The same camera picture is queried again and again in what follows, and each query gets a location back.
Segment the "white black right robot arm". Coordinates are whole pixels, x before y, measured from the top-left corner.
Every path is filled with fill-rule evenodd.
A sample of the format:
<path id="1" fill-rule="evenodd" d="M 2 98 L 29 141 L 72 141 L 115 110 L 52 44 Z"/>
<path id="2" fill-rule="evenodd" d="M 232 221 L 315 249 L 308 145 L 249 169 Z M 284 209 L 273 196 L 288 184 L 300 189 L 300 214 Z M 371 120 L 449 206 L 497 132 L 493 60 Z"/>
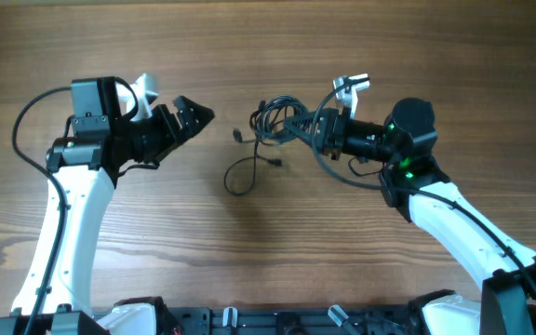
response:
<path id="1" fill-rule="evenodd" d="M 480 301 L 439 290 L 409 304 L 409 331 L 419 334 L 536 334 L 536 251 L 477 211 L 432 155 L 435 113 L 426 100 L 400 100 L 378 125 L 350 108 L 318 108 L 283 128 L 316 156 L 349 154 L 383 164 L 377 190 L 391 208 L 436 241 L 472 277 Z"/>

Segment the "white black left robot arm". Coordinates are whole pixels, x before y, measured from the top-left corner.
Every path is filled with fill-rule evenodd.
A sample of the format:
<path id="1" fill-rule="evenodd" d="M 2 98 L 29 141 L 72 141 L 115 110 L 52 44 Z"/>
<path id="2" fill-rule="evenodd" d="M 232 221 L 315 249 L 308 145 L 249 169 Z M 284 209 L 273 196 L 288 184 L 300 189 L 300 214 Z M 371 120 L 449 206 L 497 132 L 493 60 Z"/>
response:
<path id="1" fill-rule="evenodd" d="M 120 301 L 95 318 L 90 304 L 94 256 L 104 213 L 117 181 L 161 161 L 199 134 L 214 112 L 184 96 L 155 104 L 154 82 L 114 77 L 75 79 L 67 88 L 73 115 L 47 150 L 29 165 L 48 182 L 46 216 L 29 273 L 0 334 L 182 334 L 182 322 L 160 297 Z"/>

